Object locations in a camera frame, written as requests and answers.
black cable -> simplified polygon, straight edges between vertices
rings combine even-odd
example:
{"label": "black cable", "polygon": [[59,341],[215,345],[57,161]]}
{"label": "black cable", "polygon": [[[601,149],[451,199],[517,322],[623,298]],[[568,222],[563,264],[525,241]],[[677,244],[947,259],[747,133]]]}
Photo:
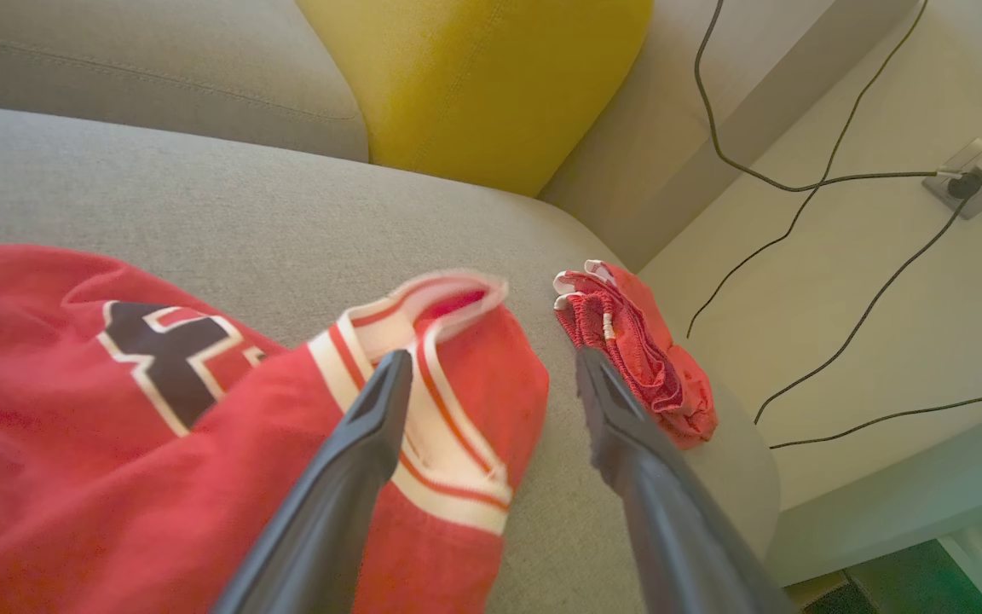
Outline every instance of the black cable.
{"label": "black cable", "polygon": [[911,415],[925,414],[925,413],[930,413],[930,412],[940,412],[940,411],[942,411],[942,409],[960,408],[960,407],[962,407],[962,405],[971,405],[972,403],[982,403],[982,397],[979,397],[979,399],[969,399],[967,401],[961,401],[960,403],[951,403],[951,404],[948,404],[948,405],[940,405],[940,407],[937,407],[937,408],[912,409],[912,411],[910,411],[910,412],[900,412],[900,413],[896,413],[896,414],[889,414],[888,416],[882,416],[882,417],[880,417],[880,419],[870,420],[868,423],[860,424],[860,425],[858,425],[858,426],[856,426],[854,428],[848,429],[848,431],[841,432],[839,435],[833,435],[831,437],[821,437],[821,438],[818,438],[818,439],[802,439],[799,442],[780,443],[780,444],[778,444],[778,446],[771,446],[771,449],[772,450],[779,450],[779,448],[787,448],[787,447],[790,447],[790,446],[802,446],[802,444],[806,444],[806,443],[831,442],[831,440],[833,440],[833,439],[839,439],[840,437],[848,436],[848,435],[852,434],[855,431],[861,431],[861,429],[863,429],[865,427],[873,426],[873,425],[877,424],[878,422],[885,422],[885,420],[892,420],[892,419],[895,419],[895,417],[911,416]]}
{"label": "black cable", "polygon": [[[851,107],[851,112],[849,113],[848,116],[846,116],[846,124],[844,124],[843,129],[840,130],[838,139],[835,139],[835,146],[833,147],[833,153],[831,153],[831,155],[829,156],[829,163],[825,165],[825,172],[821,177],[821,182],[829,178],[829,172],[831,171],[831,166],[833,166],[833,163],[835,162],[835,155],[839,153],[839,147],[843,143],[843,136],[846,136],[846,132],[848,131],[848,129],[851,128],[851,122],[854,121],[854,113],[858,111],[858,105],[862,104],[863,96],[866,95],[866,92],[869,92],[870,87],[874,85],[874,83],[877,81],[877,78],[879,78],[881,74],[885,72],[885,67],[889,66],[889,61],[892,61],[892,56],[896,55],[897,51],[900,51],[900,47],[904,47],[904,43],[907,43],[908,38],[911,38],[911,33],[916,31],[916,26],[919,25],[920,20],[923,19],[923,12],[927,11],[928,1],[930,0],[923,0],[923,5],[922,8],[920,8],[919,10],[919,14],[917,14],[916,19],[913,20],[913,22],[911,22],[911,27],[909,27],[908,31],[904,34],[904,38],[901,38],[900,42],[897,43],[896,47],[892,48],[892,51],[889,52],[888,57],[886,57],[885,61],[881,63],[881,67],[878,67],[877,72],[874,73],[874,77],[871,78],[869,83],[866,83],[866,86],[862,88],[862,92],[858,92],[858,98],[854,100],[854,106]],[[726,280],[729,280],[730,277],[733,276],[733,273],[737,272],[737,269],[740,269],[741,267],[744,267],[745,264],[748,264],[749,260],[756,258],[761,253],[763,253],[764,250],[771,247],[772,245],[779,244],[779,242],[786,240],[786,238],[790,236],[790,233],[794,232],[794,226],[798,224],[798,218],[802,217],[802,212],[806,210],[807,205],[810,205],[810,201],[813,200],[813,197],[815,197],[817,191],[821,189],[821,187],[822,186],[818,185],[817,187],[813,188],[813,191],[810,192],[810,195],[806,197],[806,201],[802,202],[802,206],[798,207],[798,213],[794,214],[794,220],[790,221],[790,227],[788,227],[786,233],[783,233],[783,236],[777,238],[776,240],[768,242],[768,244],[763,245],[763,247],[761,247],[760,249],[757,249],[756,252],[752,252],[751,255],[748,256],[748,258],[742,260],[739,264],[737,264],[736,267],[730,269],[730,272],[726,273],[725,277],[722,277],[722,281],[718,282],[718,287],[714,288],[714,292],[710,294],[710,298],[707,299],[707,302],[702,304],[702,307],[699,308],[699,310],[695,312],[695,314],[692,316],[692,321],[689,322],[689,332],[687,332],[687,334],[685,335],[687,339],[692,338],[692,327],[695,326],[696,318],[698,318],[699,314],[701,314],[702,311],[705,310],[707,306],[713,302],[714,297],[718,296],[718,292],[722,290],[722,287],[725,285]]]}
{"label": "black cable", "polygon": [[854,329],[851,330],[851,334],[849,334],[848,337],[846,337],[846,341],[843,342],[843,345],[840,347],[840,349],[836,350],[835,354],[831,355],[831,357],[827,359],[827,361],[823,362],[821,366],[813,369],[810,373],[806,374],[806,376],[803,376],[798,380],[796,380],[793,384],[788,385],[788,387],[783,388],[779,392],[776,392],[775,394],[772,394],[772,396],[768,397],[767,401],[764,401],[764,404],[760,405],[760,411],[756,412],[756,417],[755,419],[753,419],[753,424],[760,423],[760,416],[764,415],[764,409],[768,407],[768,404],[771,403],[771,401],[775,401],[780,396],[783,396],[783,394],[786,394],[790,390],[794,389],[796,385],[802,384],[803,381],[806,381],[811,377],[815,376],[815,374],[821,373],[830,364],[833,364],[833,362],[835,362],[835,358],[839,358],[839,355],[842,354],[843,351],[846,350],[848,345],[851,344],[851,339],[854,339],[854,335],[858,333],[858,330],[861,329],[863,323],[866,322],[866,318],[869,318],[869,313],[874,309],[874,306],[877,304],[877,300],[881,299],[881,295],[885,294],[885,291],[887,291],[888,288],[892,286],[892,283],[897,280],[897,277],[900,277],[901,273],[904,273],[904,269],[907,269],[909,265],[912,264],[912,262],[915,262],[917,259],[919,259],[920,256],[923,255],[924,252],[927,252],[928,249],[931,249],[931,246],[934,245],[935,242],[938,242],[940,238],[942,238],[943,234],[946,234],[946,230],[950,229],[950,226],[954,225],[954,222],[957,221],[958,215],[962,214],[962,210],[965,209],[965,205],[967,205],[968,202],[972,199],[972,197],[978,193],[979,191],[974,192],[974,194],[970,195],[970,197],[967,197],[965,200],[962,200],[962,202],[960,202],[960,205],[957,206],[957,210],[954,211],[954,214],[950,215],[950,221],[946,222],[946,225],[943,226],[942,229],[939,230],[939,232],[934,235],[934,238],[932,238],[926,245],[921,247],[919,252],[916,252],[915,256],[912,256],[907,261],[905,261],[904,264],[901,264],[900,268],[897,269],[897,272],[892,273],[892,276],[889,277],[889,281],[885,282],[885,285],[881,287],[881,290],[877,291],[877,294],[874,295],[874,299],[870,300],[869,307],[866,307],[866,311],[862,312],[862,317],[858,318],[857,325],[854,325]]}
{"label": "black cable", "polygon": [[[695,78],[696,87],[699,89],[699,97],[702,98],[702,105],[707,110],[707,124],[710,125],[710,142],[714,145],[714,152],[718,155],[722,162],[729,164],[730,166],[736,168],[738,171],[747,172],[749,175],[760,179],[761,182],[767,182],[769,185],[780,190],[786,190],[788,192],[805,192],[808,190],[813,190],[822,186],[829,186],[831,183],[839,182],[853,182],[856,179],[888,179],[894,177],[935,177],[938,175],[937,171],[916,171],[916,172],[870,172],[864,175],[845,175],[843,177],[834,177],[831,179],[822,179],[821,182],[810,183],[807,186],[790,187],[784,185],[784,183],[776,182],[775,179],[768,177],[767,175],[760,174],[760,172],[753,171],[752,168],[748,168],[742,164],[734,162],[734,160],[726,157],[722,153],[722,147],[718,143],[718,128],[714,123],[714,109],[710,106],[710,98],[707,96],[707,90],[704,85],[702,85],[702,77],[699,74],[699,65],[702,62],[702,52],[707,48],[707,42],[710,40],[710,35],[714,32],[714,25],[718,23],[718,16],[722,12],[722,3],[724,0],[718,0],[718,3],[714,5],[714,15],[710,17],[710,25],[707,26],[707,34],[702,38],[702,43],[699,43],[699,50],[696,52],[695,61]],[[927,0],[924,0],[923,4],[924,10],[927,8]]]}

yellow pillow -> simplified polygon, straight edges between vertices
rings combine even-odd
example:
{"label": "yellow pillow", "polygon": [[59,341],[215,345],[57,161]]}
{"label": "yellow pillow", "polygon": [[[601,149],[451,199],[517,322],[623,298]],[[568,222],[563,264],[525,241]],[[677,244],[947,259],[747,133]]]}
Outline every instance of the yellow pillow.
{"label": "yellow pillow", "polygon": [[536,195],[627,76],[651,0],[297,0],[370,160]]}

folded clothing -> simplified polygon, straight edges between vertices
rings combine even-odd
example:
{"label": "folded clothing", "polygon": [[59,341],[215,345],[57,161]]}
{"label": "folded clothing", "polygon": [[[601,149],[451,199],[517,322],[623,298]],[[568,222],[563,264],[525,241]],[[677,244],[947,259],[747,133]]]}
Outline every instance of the folded clothing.
{"label": "folded clothing", "polygon": [[401,459],[355,613],[480,611],[548,372],[502,280],[419,277],[293,350],[124,262],[0,247],[0,611],[206,611],[391,350]]}
{"label": "folded clothing", "polygon": [[587,260],[552,287],[556,316],[576,347],[596,347],[622,374],[640,403],[682,450],[704,443],[718,426],[710,381],[673,342],[654,293],[630,271]]}

white outlet plate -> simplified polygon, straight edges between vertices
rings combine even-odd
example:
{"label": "white outlet plate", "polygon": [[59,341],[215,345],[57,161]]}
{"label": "white outlet plate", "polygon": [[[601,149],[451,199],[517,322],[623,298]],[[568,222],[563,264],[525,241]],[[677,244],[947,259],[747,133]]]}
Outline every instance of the white outlet plate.
{"label": "white outlet plate", "polygon": [[[965,145],[962,151],[951,157],[951,159],[947,159],[946,163],[942,164],[942,166],[951,171],[971,171],[980,159],[982,159],[982,140],[977,139]],[[928,177],[927,179],[923,179],[923,187],[931,190],[931,194],[938,197],[943,202],[943,205],[955,211],[957,210],[957,206],[962,202],[960,199],[956,199],[950,195],[948,186],[950,186],[949,177]],[[969,203],[965,205],[965,209],[962,209],[962,217],[965,220],[969,220],[969,218],[981,211],[982,188],[979,188],[979,192],[969,200]]]}

gray fabric upholstery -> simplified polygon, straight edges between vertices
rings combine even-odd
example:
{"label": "gray fabric upholstery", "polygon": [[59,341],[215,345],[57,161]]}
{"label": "gray fabric upholstery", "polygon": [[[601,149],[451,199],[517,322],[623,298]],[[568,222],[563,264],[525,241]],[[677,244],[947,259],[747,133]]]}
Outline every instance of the gray fabric upholstery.
{"label": "gray fabric upholstery", "polygon": [[0,108],[369,155],[293,0],[0,0]]}
{"label": "gray fabric upholstery", "polygon": [[[8,241],[132,262],[285,345],[419,273],[506,276],[551,389],[488,610],[643,610],[619,499],[589,467],[574,349],[551,310],[558,271],[615,258],[556,207],[347,160],[0,110]],[[712,375],[721,424],[686,459],[763,557],[775,463]]]}

